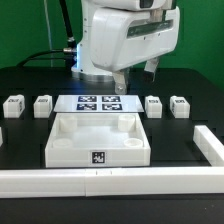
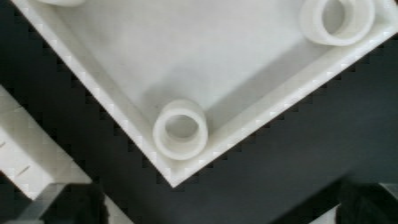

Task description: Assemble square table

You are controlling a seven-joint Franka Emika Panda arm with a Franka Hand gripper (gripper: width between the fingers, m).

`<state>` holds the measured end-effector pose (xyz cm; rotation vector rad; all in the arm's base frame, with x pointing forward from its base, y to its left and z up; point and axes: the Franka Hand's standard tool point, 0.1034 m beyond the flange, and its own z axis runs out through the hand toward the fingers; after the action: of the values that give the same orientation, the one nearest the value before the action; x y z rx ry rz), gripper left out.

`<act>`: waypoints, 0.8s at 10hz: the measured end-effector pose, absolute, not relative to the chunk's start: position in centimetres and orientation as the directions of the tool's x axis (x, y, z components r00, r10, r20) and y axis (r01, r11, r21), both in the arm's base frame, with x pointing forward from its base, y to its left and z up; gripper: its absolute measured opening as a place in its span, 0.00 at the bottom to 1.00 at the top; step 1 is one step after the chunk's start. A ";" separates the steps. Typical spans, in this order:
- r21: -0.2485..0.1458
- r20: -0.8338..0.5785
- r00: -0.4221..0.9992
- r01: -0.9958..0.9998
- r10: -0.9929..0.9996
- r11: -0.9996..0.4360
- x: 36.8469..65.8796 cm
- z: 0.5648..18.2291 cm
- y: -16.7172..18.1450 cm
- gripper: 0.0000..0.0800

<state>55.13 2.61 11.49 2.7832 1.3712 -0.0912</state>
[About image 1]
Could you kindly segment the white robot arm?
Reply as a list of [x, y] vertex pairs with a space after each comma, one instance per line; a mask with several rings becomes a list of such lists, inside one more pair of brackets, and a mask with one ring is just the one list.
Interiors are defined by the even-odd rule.
[[159, 58], [173, 51], [179, 33], [176, 0], [81, 0], [83, 36], [76, 48], [73, 76], [115, 83], [127, 92], [129, 68], [144, 63], [155, 77]]

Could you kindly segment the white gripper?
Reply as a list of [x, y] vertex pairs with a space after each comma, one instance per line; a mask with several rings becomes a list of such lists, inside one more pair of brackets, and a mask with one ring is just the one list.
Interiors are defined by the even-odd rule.
[[113, 72], [116, 94], [127, 93], [129, 70], [124, 68], [132, 65], [148, 60], [144, 76], [148, 82], [155, 80], [158, 57], [176, 47], [179, 21], [178, 7], [167, 10], [160, 22], [152, 21], [150, 11], [100, 8], [95, 12], [90, 41], [91, 60], [96, 67]]

